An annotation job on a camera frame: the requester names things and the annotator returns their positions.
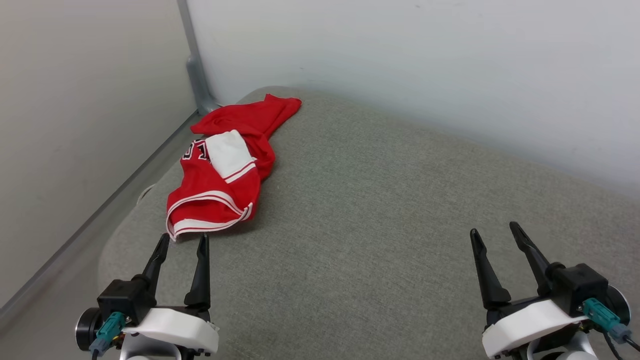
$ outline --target gray upholstered bench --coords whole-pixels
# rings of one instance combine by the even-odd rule
[[[271,87],[242,102],[266,93],[303,105],[271,138],[277,160],[255,220],[211,236],[218,358],[482,359],[468,234],[479,229],[514,299],[533,296],[511,220],[550,261],[587,262],[608,277],[639,313],[638,204],[326,94]],[[100,288],[142,270],[181,179],[176,163],[109,240]],[[170,249],[160,303],[182,303],[197,244]]]

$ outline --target white trim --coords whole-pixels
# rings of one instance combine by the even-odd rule
[[[246,142],[238,130],[210,136],[205,142],[209,161],[223,179],[235,175],[253,162]]]
[[[240,221],[245,221],[246,219],[248,219],[251,216],[252,209],[253,209],[253,203],[250,202],[249,205],[246,206],[246,211],[244,212],[244,215],[240,217]]]
[[[192,200],[217,200],[217,201],[225,203],[228,207],[231,208],[231,210],[233,210],[238,215],[240,215],[240,214],[242,214],[244,212],[244,211],[240,210],[236,206],[236,203],[234,202],[234,200],[231,198],[231,196],[229,194],[227,194],[225,192],[221,192],[219,190],[211,190],[211,191],[208,191],[208,192],[199,193],[199,194],[192,195],[192,196],[185,197],[183,199],[178,200],[173,205],[171,205],[169,210],[167,210],[167,216],[173,210],[175,210],[175,208],[177,208],[178,206],[184,204],[185,202],[189,202],[189,201],[192,201]]]
[[[231,176],[229,176],[228,178],[225,179],[225,182],[227,182],[227,184],[234,182],[235,180],[238,180],[240,177],[242,177],[242,175],[245,175],[247,172],[249,172],[249,170],[255,168],[255,164],[253,162],[248,163],[247,165],[244,166],[243,169],[241,169],[239,172],[232,174]]]
[[[244,209],[244,213],[237,219],[231,220],[228,222],[208,222],[203,220],[195,220],[195,219],[184,219],[180,220],[175,224],[172,224],[171,231],[169,231],[169,235],[175,240],[178,235],[184,233],[199,233],[202,231],[220,231],[232,227],[234,224],[247,219],[251,216],[253,208],[253,203],[250,202],[247,205],[246,209]]]

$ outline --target white wall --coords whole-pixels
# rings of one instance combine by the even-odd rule
[[[640,197],[636,0],[189,0],[211,88],[327,90]]]
[[[0,3],[0,306],[195,110],[175,0]]]

